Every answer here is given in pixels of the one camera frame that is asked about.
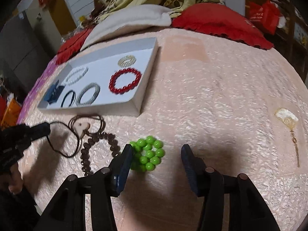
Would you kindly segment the person's left hand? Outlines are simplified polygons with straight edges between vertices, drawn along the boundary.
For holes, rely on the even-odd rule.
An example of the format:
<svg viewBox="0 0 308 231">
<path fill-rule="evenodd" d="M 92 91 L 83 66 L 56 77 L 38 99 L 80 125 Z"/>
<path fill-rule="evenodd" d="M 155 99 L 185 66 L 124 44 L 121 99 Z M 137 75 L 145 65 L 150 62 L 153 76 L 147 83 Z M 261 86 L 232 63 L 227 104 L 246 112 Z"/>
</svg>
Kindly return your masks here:
<svg viewBox="0 0 308 231">
<path fill-rule="evenodd" d="M 23 189 L 23 179 L 18 163 L 10 168 L 9 174 L 1 175 L 1 190 L 8 190 L 12 194 L 19 194 Z"/>
</svg>

